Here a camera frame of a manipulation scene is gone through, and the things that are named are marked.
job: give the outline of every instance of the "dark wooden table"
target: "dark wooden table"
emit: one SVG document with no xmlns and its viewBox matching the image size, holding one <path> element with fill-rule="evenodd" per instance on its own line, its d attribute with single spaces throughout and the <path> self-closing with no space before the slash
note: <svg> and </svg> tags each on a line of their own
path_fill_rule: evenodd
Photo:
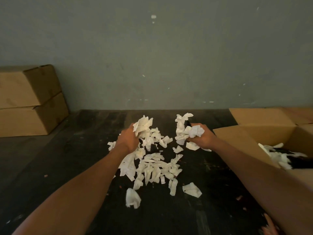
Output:
<svg viewBox="0 0 313 235">
<path fill-rule="evenodd" d="M 211 130 L 236 125 L 228 110 L 82 110 L 71 115 L 64 128 L 0 194 L 0 234 L 11 234 L 51 193 L 103 158 L 108 153 L 107 143 L 115 141 L 131 122 L 145 114 L 153 117 L 153 128 L 174 138 L 176 114 L 187 112 L 194 114 L 191 122 L 201 122 Z M 173 141 L 161 149 L 166 162 L 175 157 L 172 147 L 176 146 Z M 222 159 L 204 150 L 185 149 L 181 153 L 182 173 L 175 196 L 170 196 L 167 179 L 164 185 L 149 183 L 137 191 L 142 199 L 140 207 L 127 208 L 126 190 L 133 182 L 120 177 L 118 170 L 87 233 L 260 234 L 266 224 L 264 210 Z M 190 182 L 202 191 L 200 198 L 183 193 L 182 185 Z"/>
</svg>

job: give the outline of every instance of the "gray wall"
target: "gray wall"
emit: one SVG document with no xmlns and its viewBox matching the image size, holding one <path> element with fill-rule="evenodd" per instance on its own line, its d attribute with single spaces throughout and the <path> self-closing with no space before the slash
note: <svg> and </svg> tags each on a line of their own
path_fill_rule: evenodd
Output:
<svg viewBox="0 0 313 235">
<path fill-rule="evenodd" d="M 0 0 L 0 65 L 53 64 L 71 110 L 311 105 L 312 6 Z"/>
</svg>

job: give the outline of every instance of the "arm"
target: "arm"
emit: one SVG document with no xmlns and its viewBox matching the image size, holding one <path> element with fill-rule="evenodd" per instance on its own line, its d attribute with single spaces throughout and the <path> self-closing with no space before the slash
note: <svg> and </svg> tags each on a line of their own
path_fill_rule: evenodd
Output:
<svg viewBox="0 0 313 235">
<path fill-rule="evenodd" d="M 85 234 L 120 163 L 137 148 L 138 143 L 131 124 L 121 132 L 107 156 L 50 195 L 13 235 Z"/>
<path fill-rule="evenodd" d="M 253 197 L 290 234 L 313 233 L 313 193 L 284 170 L 248 156 L 217 138 L 206 125 L 201 137 L 189 138 L 204 149 L 215 151 L 237 175 Z"/>
</svg>

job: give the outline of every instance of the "stacked cardboard box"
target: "stacked cardboard box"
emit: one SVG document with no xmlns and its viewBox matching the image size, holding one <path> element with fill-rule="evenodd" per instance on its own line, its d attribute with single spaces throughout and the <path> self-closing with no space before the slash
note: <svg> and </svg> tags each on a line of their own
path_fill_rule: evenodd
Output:
<svg viewBox="0 0 313 235">
<path fill-rule="evenodd" d="M 49 134 L 68 116 L 54 67 L 0 67 L 0 137 Z"/>
<path fill-rule="evenodd" d="M 280 168 L 279 164 L 272 161 L 268 154 L 259 147 L 258 143 L 274 146 L 282 142 L 284 143 L 284 149 L 313 157 L 312 108 L 237 108 L 229 110 L 238 125 L 218 128 L 214 130 L 214 133 L 218 138 L 228 142 L 245 154 L 273 167 Z M 286 170 L 286 173 L 291 175 L 290 180 L 295 180 L 299 186 L 313 191 L 313 169 Z M 288 187 L 288 181 L 285 184 L 287 190 L 293 190 L 293 188 Z M 273 201 L 271 206 L 264 206 L 264 209 L 268 213 L 274 214 L 276 203 L 277 201 Z M 290 226 L 298 226 L 292 224 L 292 221 L 280 225 L 288 234 L 293 234 Z"/>
</svg>

